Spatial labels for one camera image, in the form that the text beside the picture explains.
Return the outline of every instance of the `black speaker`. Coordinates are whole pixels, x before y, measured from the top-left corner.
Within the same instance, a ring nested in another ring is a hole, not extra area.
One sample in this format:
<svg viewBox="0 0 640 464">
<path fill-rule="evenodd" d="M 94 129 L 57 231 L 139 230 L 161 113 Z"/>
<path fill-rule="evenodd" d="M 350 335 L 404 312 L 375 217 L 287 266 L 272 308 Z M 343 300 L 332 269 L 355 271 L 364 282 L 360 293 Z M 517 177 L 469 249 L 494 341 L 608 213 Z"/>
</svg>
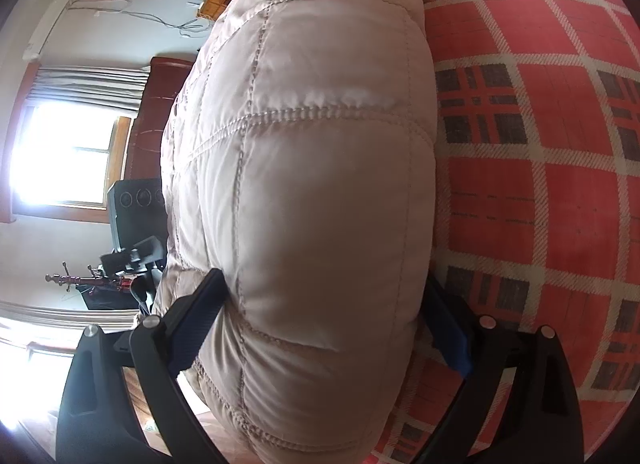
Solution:
<svg viewBox="0 0 640 464">
<path fill-rule="evenodd" d="M 113 246 L 131 249 L 157 237 L 166 250 L 168 237 L 161 179 L 120 180 L 107 193 Z"/>
</svg>

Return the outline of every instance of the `window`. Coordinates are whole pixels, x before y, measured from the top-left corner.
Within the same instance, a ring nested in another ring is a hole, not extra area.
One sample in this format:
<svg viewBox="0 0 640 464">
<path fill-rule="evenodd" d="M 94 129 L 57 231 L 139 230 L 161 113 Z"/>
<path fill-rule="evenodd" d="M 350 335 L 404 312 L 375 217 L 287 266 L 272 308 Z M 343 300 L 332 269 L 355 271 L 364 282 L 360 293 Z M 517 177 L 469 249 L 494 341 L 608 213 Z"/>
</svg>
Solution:
<svg viewBox="0 0 640 464">
<path fill-rule="evenodd" d="M 130 124 L 93 106 L 25 107 L 12 156 L 14 213 L 108 222 L 106 195 L 122 178 Z"/>
</svg>

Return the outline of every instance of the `red plaid bed sheet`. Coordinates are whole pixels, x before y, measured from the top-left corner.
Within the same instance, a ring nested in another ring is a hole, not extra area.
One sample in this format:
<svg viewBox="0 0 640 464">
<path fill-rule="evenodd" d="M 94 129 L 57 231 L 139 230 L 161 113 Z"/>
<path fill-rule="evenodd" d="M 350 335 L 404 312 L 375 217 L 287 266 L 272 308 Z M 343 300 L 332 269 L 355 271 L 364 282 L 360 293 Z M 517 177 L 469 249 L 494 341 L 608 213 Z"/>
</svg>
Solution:
<svg viewBox="0 0 640 464">
<path fill-rule="evenodd" d="M 476 313 L 558 331 L 590 454 L 640 384 L 640 30 L 622 0 L 423 1 L 440 104 L 434 273 Z M 420 328 L 366 464 L 410 462 L 460 383 Z"/>
</svg>

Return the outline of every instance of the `striped curtain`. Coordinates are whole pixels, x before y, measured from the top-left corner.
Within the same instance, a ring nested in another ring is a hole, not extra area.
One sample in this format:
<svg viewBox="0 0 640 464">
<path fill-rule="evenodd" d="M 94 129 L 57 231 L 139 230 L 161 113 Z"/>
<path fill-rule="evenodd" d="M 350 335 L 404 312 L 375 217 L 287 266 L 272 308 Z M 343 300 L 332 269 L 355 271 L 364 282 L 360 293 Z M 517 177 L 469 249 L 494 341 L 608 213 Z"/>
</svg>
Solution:
<svg viewBox="0 0 640 464">
<path fill-rule="evenodd" d="M 27 97 L 38 103 L 59 100 L 116 110 L 135 117 L 149 78 L 149 66 L 139 70 L 92 66 L 41 66 Z"/>
</svg>

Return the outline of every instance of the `white air conditioner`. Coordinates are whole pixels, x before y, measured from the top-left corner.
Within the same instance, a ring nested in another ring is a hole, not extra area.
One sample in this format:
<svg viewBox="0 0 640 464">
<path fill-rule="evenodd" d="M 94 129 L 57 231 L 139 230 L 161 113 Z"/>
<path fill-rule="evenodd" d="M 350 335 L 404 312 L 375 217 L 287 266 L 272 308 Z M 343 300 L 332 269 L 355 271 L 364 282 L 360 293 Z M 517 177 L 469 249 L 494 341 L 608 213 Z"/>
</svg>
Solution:
<svg viewBox="0 0 640 464">
<path fill-rule="evenodd" d="M 40 57 L 42 48 L 49 38 L 54 25 L 65 11 L 71 0 L 53 0 L 33 31 L 29 44 L 22 55 L 25 61 L 35 61 Z"/>
</svg>

